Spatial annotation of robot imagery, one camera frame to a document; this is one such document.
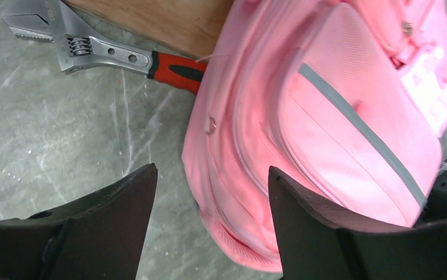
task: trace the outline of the metal ring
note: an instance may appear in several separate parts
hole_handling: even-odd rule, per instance
[[[403,34],[406,36],[412,36],[414,33],[414,26],[410,22],[402,22]]]
[[[216,130],[216,121],[213,117],[209,117],[209,123],[207,124],[206,134],[211,135]]]

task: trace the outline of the white string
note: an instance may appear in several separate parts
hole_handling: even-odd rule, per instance
[[[230,56],[230,55],[228,55],[228,54],[210,54],[210,55],[205,55],[204,57],[200,57],[200,58],[196,59],[196,62],[201,62],[201,61],[207,60],[208,58],[211,58],[211,57],[228,57],[228,56]]]
[[[446,171],[447,169],[446,169],[446,167],[447,167],[447,162],[442,162],[441,163],[441,167],[439,168],[439,173],[441,173],[441,172],[443,172],[443,171]]]

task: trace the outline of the black plastic part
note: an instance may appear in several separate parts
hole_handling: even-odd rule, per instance
[[[202,81],[203,76],[205,75],[202,71],[183,65],[169,65],[168,69],[179,76],[185,77],[187,79],[196,82]]]
[[[447,279],[447,220],[407,228],[352,212],[271,167],[284,280]]]
[[[136,278],[157,183],[154,164],[28,219],[0,221],[0,279]]]
[[[154,79],[154,74],[156,73],[156,71],[158,71],[158,67],[160,67],[159,52],[152,51],[151,58],[153,59],[153,64],[151,65],[151,68],[149,68],[149,71],[146,75],[148,79]]]
[[[416,225],[447,219],[447,170],[435,180]]]

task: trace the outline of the wooden plank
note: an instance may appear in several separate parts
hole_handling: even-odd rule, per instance
[[[233,0],[66,0],[181,54],[199,58],[213,52]]]

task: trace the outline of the adjustable wrench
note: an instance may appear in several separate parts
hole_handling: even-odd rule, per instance
[[[62,72],[114,66],[197,94],[207,64],[112,41],[61,0],[15,0],[2,14],[10,30],[28,40],[53,42]]]

